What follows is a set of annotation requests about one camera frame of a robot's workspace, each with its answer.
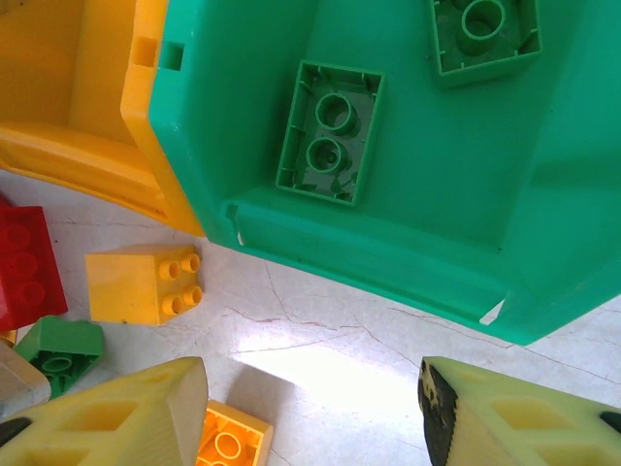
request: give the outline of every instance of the green lego brick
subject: green lego brick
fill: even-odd
[[[373,150],[383,73],[302,61],[276,185],[354,205]]]
[[[15,351],[49,380],[51,398],[65,393],[104,354],[99,325],[45,316],[15,346]]]
[[[541,54],[538,0],[429,0],[441,87],[519,73]]]

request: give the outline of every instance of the white floor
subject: white floor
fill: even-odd
[[[0,172],[0,191],[45,208],[71,319],[88,318],[86,253],[132,244],[201,250],[201,305],[159,328],[104,324],[106,356],[79,387],[199,355],[211,398],[276,427],[269,465],[430,464],[416,395],[423,355],[621,406],[620,298],[520,348],[67,189]]]

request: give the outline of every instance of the red duplo brick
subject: red duplo brick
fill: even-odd
[[[0,207],[0,331],[67,311],[41,207]]]

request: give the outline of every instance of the yellow storage bin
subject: yellow storage bin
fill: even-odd
[[[203,235],[147,118],[167,4],[0,2],[0,168]]]

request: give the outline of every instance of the plastic bin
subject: plastic bin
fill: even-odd
[[[2,3],[0,168],[201,235],[147,119],[166,6]]]
[[[529,344],[621,291],[621,4],[542,1],[530,69],[441,90],[431,1],[172,0],[149,119],[212,241]],[[355,205],[276,187],[303,59],[385,73]]]

